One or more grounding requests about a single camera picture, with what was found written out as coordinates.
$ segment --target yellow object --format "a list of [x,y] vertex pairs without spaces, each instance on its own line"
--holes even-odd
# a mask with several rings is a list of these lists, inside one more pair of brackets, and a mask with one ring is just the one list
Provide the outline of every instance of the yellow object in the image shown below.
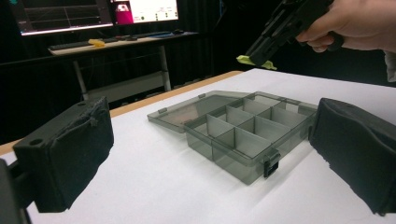
[[98,40],[98,39],[90,39],[88,41],[88,43],[94,45],[96,48],[101,48],[105,46],[105,42],[103,42],[102,40]]
[[[250,64],[250,65],[256,65],[254,64],[248,56],[246,55],[239,55],[236,60],[239,63],[245,63],[245,64]],[[271,61],[267,61],[265,62],[262,67],[266,68],[266,69],[272,69],[272,70],[276,70],[277,68],[274,66],[274,64]]]

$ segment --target transparent plastic box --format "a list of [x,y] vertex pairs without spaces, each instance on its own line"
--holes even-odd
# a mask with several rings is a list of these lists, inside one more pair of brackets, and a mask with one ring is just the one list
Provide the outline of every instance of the transparent plastic box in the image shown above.
[[318,107],[264,92],[211,91],[148,115],[249,185],[308,136]]

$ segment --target black tool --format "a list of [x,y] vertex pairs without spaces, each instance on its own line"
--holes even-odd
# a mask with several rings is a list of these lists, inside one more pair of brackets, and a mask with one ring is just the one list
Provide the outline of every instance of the black tool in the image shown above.
[[[298,34],[324,15],[331,4],[332,0],[283,0],[246,56],[261,66],[286,42],[291,43]],[[334,36],[334,42],[328,50],[341,48],[344,44],[343,37],[334,32],[331,35]]]

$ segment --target keyboard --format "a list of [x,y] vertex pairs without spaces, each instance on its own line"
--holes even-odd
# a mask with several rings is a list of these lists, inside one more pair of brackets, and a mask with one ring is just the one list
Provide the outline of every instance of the keyboard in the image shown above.
[[[112,43],[112,42],[117,42],[119,41],[117,38],[112,37],[112,38],[106,38],[106,39],[100,39],[105,43]],[[80,42],[75,42],[75,43],[69,43],[69,44],[61,44],[61,45],[53,45],[49,46],[50,50],[59,50],[59,49],[74,49],[74,48],[80,48],[80,47],[85,47],[91,45],[87,41],[80,41]]]
[[170,31],[160,31],[160,32],[151,32],[151,33],[145,33],[145,34],[138,34],[138,35],[132,35],[133,37],[137,38],[144,38],[144,37],[150,37],[150,36],[155,36],[155,35],[170,35],[172,32]]

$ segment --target computer monitor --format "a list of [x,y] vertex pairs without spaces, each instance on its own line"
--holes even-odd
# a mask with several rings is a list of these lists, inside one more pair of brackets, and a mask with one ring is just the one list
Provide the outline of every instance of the computer monitor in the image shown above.
[[117,25],[176,21],[177,0],[110,0]]
[[8,0],[21,35],[113,26],[108,0]]

